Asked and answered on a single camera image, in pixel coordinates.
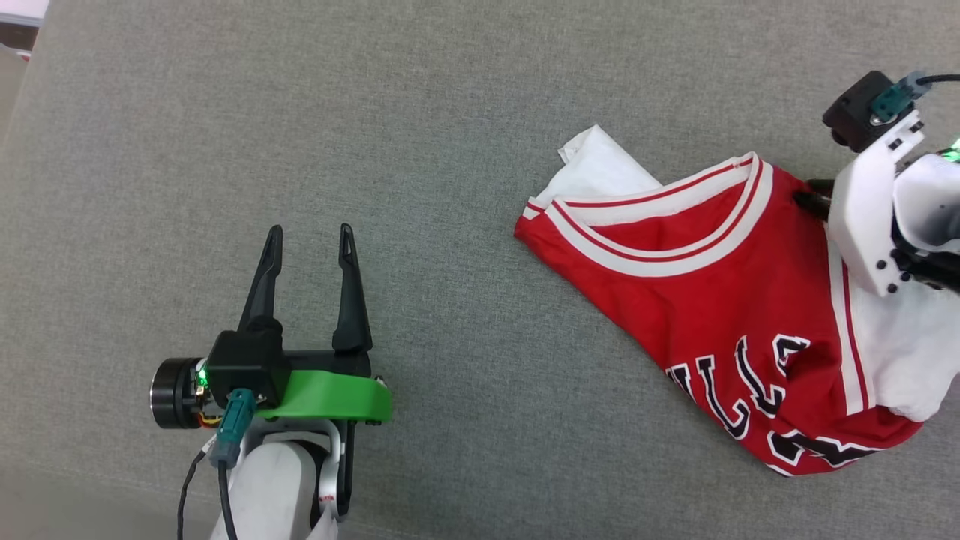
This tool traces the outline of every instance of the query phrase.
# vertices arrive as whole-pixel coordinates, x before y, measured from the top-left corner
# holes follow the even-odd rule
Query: teal connector
[[[896,118],[915,99],[920,99],[930,90],[930,83],[921,85],[918,82],[924,75],[923,71],[913,71],[876,97],[871,104],[871,109],[874,110],[874,116],[881,124]]]
[[[217,467],[226,463],[228,469],[237,464],[240,457],[240,441],[256,413],[256,397],[247,388],[237,388],[230,393],[227,410],[217,428],[217,444],[210,452],[210,464]]]

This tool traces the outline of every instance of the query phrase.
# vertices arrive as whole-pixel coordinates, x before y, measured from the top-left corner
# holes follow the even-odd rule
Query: gray fabric surface
[[[0,168],[0,466],[172,526],[206,433],[156,428],[158,363],[235,324],[274,223],[286,343],[326,346],[347,221],[396,410],[358,432],[358,534],[956,538],[956,391],[901,447],[782,479],[511,236],[593,123],[662,180],[751,150],[834,174],[823,110],[871,68],[955,69],[954,8],[54,2]],[[924,98],[937,145],[958,97]]]
[[[7,138],[7,125],[13,112],[13,103],[20,91],[27,63],[12,50],[0,46],[0,147]]]

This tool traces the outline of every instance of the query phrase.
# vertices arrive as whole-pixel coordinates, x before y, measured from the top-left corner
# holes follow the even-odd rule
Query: black cable
[[[948,73],[946,75],[928,75],[917,79],[918,85],[929,85],[930,83],[958,83],[960,82],[960,73]]]
[[[227,484],[227,464],[221,461],[217,464],[217,481],[220,483],[220,509],[224,512],[224,527],[227,528],[227,538],[237,540],[237,529],[233,527],[233,512],[230,511],[229,484]]]
[[[177,506],[177,540],[183,540],[183,507],[186,506],[186,488],[190,485],[190,480],[197,473],[197,465],[204,460],[206,452],[203,450],[193,458],[190,468],[186,472],[186,479],[183,480],[183,487],[180,489],[180,505]]]

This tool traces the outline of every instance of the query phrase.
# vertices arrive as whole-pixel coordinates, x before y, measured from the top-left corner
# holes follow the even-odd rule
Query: basketball jersey
[[[888,301],[853,285],[793,202],[805,189],[748,154],[633,195],[544,191],[515,235],[752,454],[822,473],[915,433],[955,374],[935,353],[956,358],[960,341],[949,293],[906,282]]]

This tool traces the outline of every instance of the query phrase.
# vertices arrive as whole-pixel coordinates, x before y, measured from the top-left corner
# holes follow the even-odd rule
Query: red stripe
[[[684,191],[685,189],[689,189],[689,188],[691,188],[691,187],[695,187],[695,186],[697,186],[697,185],[699,185],[699,184],[702,184],[703,182],[706,182],[707,180],[709,180],[709,179],[711,179],[711,178],[713,178],[713,177],[715,177],[715,176],[717,176],[717,175],[724,174],[724,173],[726,173],[726,172],[730,172],[730,171],[732,171],[735,167],[745,167],[745,166],[749,165],[750,163],[752,163],[753,161],[754,161],[753,159],[749,159],[749,160],[745,160],[745,161],[739,163],[738,165],[727,165],[726,167],[724,167],[724,168],[722,168],[722,169],[715,170],[715,171],[713,171],[713,172],[711,172],[711,173],[707,173],[706,175],[704,175],[704,176],[702,176],[702,177],[700,177],[700,178],[698,178],[698,179],[696,179],[696,180],[690,181],[688,184],[680,184],[680,185],[676,185],[676,186],[674,186],[674,187],[671,187],[671,186],[668,185],[668,186],[666,186],[664,189],[658,189],[658,190],[657,190],[657,193],[653,193],[653,194],[651,194],[651,195],[645,195],[645,196],[643,196],[643,197],[636,197],[636,198],[634,198],[634,199],[627,199],[627,200],[625,200],[625,201],[608,201],[608,202],[604,202],[604,203],[576,203],[576,202],[567,202],[566,205],[569,206],[569,207],[571,207],[571,208],[577,208],[577,209],[607,209],[607,208],[610,208],[610,207],[624,207],[624,206],[627,206],[627,205],[635,205],[636,203],[646,203],[646,202],[649,202],[649,201],[656,201],[657,199],[662,199],[663,197],[666,197],[666,196],[668,196],[668,195],[673,195],[674,193],[680,193],[681,191]]]
[[[870,396],[867,395],[867,377],[863,373],[863,364],[860,363],[860,351],[856,347],[856,334],[853,333],[853,315],[850,309],[850,273],[847,263],[843,263],[843,303],[847,310],[847,334],[850,335],[850,348],[853,350],[853,363],[856,365],[856,377],[860,381],[860,397],[863,398],[863,410],[870,407]]]
[[[732,165],[731,165],[730,167],[725,167],[723,170],[728,170],[728,169],[730,169],[730,168],[732,168]],[[623,258],[628,258],[628,259],[630,259],[630,260],[638,260],[638,261],[641,261],[641,262],[670,262],[670,261],[673,261],[673,260],[680,260],[680,259],[682,259],[682,258],[690,258],[690,257],[693,257],[693,256],[695,256],[695,255],[697,255],[697,254],[699,254],[699,253],[704,252],[705,250],[708,250],[708,249],[712,248],[713,246],[715,246],[715,245],[717,245],[718,243],[720,243],[721,241],[723,241],[724,238],[726,238],[727,236],[729,236],[729,235],[730,235],[730,232],[733,231],[734,229],[736,229],[736,225],[740,222],[740,219],[743,218],[743,215],[744,215],[745,213],[747,213],[747,209],[750,208],[750,203],[751,203],[751,201],[753,201],[753,199],[754,199],[754,195],[756,194],[756,187],[760,184],[760,177],[761,177],[762,174],[763,174],[763,161],[760,161],[760,162],[759,162],[759,166],[756,168],[756,176],[754,176],[755,181],[754,181],[754,184],[751,186],[750,194],[747,196],[746,204],[743,205],[743,208],[740,209],[740,212],[736,215],[736,218],[733,219],[733,222],[730,224],[729,227],[727,227],[727,229],[723,232],[723,234],[721,234],[720,236],[714,238],[713,241],[711,241],[710,243],[708,243],[708,244],[706,244],[706,245],[704,245],[704,246],[701,246],[700,248],[697,248],[696,250],[694,250],[694,251],[692,251],[692,252],[690,252],[690,253],[684,253],[684,254],[674,255],[674,256],[669,256],[669,257],[651,258],[651,257],[642,257],[642,256],[637,256],[637,255],[631,255],[631,254],[623,253],[623,252],[621,252],[621,251],[619,251],[619,250],[617,250],[617,249],[615,249],[615,248],[613,248],[613,247],[611,247],[611,246],[608,246],[607,244],[604,244],[603,242],[597,240],[597,239],[594,238],[593,236],[590,236],[589,234],[587,234],[587,233],[584,231],[584,229],[583,229],[578,223],[576,223],[575,221],[573,221],[573,219],[572,219],[572,218],[564,211],[564,209],[562,209],[559,205],[554,204],[553,207],[554,207],[555,209],[557,209],[557,211],[560,213],[560,215],[564,217],[564,219],[566,220],[566,222],[569,223],[571,227],[573,227],[574,229],[577,230],[578,233],[580,233],[580,236],[586,238],[587,240],[589,240],[590,242],[592,242],[592,243],[595,244],[596,246],[599,246],[599,247],[603,248],[604,250],[606,250],[606,251],[608,251],[608,252],[610,252],[610,253],[612,253],[612,254],[614,254],[614,255],[617,255],[617,256],[620,256],[620,257],[623,257]]]

